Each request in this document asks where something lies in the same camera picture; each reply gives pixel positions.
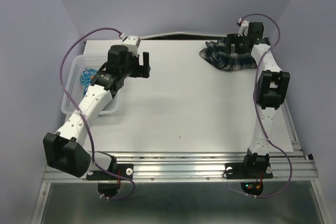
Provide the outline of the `blue floral skirt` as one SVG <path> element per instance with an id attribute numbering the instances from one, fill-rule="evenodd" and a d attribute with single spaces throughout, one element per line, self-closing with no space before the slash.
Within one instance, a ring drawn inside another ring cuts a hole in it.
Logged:
<path id="1" fill-rule="evenodd" d="M 82 72 L 79 80 L 83 89 L 83 95 L 82 95 L 83 97 L 86 95 L 87 89 L 91 85 L 91 80 L 94 78 L 96 73 L 97 70 L 92 68 L 85 68 L 84 71 Z"/>

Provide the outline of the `navy plaid skirt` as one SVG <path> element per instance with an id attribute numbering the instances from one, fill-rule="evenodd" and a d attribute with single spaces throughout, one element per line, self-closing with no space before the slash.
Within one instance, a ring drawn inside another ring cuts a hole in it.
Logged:
<path id="1" fill-rule="evenodd" d="M 238 54 L 234 45 L 228 45 L 227 38 L 207 41 L 199 56 L 211 66 L 221 71 L 238 71 L 257 68 L 256 60 L 249 52 Z"/>

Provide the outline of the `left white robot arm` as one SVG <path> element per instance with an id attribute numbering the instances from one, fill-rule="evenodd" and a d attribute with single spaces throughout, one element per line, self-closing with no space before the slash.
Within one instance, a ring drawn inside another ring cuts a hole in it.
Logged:
<path id="1" fill-rule="evenodd" d="M 47 165 L 75 177 L 83 176 L 92 163 L 93 155 L 83 147 L 90 128 L 101 111 L 123 87 L 126 78 L 150 76 L 150 54 L 144 52 L 143 61 L 129 46 L 113 45 L 107 53 L 107 61 L 92 78 L 87 92 L 76 109 L 55 133 L 47 133 L 43 146 Z"/>

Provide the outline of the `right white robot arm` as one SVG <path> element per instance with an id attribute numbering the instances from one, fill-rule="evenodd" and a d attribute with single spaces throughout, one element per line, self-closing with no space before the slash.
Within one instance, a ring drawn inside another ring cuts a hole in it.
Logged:
<path id="1" fill-rule="evenodd" d="M 247 153 L 240 163 L 227 163 L 224 177 L 228 179 L 272 178 L 269 156 L 269 135 L 276 112 L 284 103 L 290 74 L 277 65 L 268 39 L 263 37 L 261 22 L 238 21 L 237 34 L 228 35 L 227 42 L 236 52 L 248 52 L 257 63 L 253 102 L 256 123 Z"/>

